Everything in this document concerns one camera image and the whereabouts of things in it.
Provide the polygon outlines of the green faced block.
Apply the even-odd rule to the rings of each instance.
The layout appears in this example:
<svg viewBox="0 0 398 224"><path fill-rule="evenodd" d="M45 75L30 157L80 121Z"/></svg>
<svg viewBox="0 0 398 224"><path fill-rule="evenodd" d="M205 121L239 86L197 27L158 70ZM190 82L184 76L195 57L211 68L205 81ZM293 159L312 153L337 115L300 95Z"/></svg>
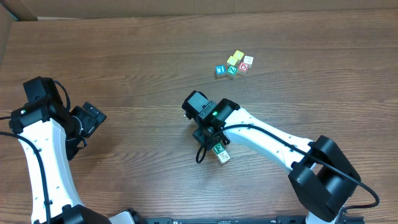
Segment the green faced block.
<svg viewBox="0 0 398 224"><path fill-rule="evenodd" d="M215 154L221 154L225 151L224 146L222 145L222 143L217 143L212 147L213 151Z"/></svg>

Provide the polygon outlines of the wooden block with red drawing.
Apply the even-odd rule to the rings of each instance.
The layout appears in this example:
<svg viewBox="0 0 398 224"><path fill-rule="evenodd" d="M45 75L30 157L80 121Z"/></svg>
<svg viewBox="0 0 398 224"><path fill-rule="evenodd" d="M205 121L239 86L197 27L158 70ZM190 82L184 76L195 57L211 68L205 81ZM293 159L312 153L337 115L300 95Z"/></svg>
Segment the wooden block with red drawing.
<svg viewBox="0 0 398 224"><path fill-rule="evenodd" d="M223 152L217 154L216 156L221 164L226 164L230 160L230 156L227 153L227 151L223 151Z"/></svg>

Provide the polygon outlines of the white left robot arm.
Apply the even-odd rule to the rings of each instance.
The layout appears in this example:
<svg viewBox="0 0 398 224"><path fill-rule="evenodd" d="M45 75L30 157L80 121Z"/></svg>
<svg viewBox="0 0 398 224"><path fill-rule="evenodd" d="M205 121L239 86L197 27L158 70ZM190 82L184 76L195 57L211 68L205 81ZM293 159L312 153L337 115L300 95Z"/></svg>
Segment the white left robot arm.
<svg viewBox="0 0 398 224"><path fill-rule="evenodd" d="M32 189L32 223L141 223L128 208L110 218L81 201L69 162L86 147L89 138L106 119L90 103L70 107L57 90L60 83L36 77L23 84L28 102L11 113L9 122L27 159Z"/></svg>

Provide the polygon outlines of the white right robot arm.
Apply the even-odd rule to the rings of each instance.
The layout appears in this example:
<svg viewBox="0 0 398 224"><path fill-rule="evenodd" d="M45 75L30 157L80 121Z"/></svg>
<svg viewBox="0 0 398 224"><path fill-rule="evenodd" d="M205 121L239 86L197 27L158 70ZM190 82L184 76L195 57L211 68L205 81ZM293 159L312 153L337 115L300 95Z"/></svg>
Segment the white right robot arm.
<svg viewBox="0 0 398 224"><path fill-rule="evenodd" d="M298 200L308 210L306 223L342 222L344 206L361 178L332 139L320 136L312 141L287 134L231 100L215 103L196 90L182 109L198 125L193 133L201 145L197 163L209 150L224 159L229 143L246 146L286 171Z"/></svg>

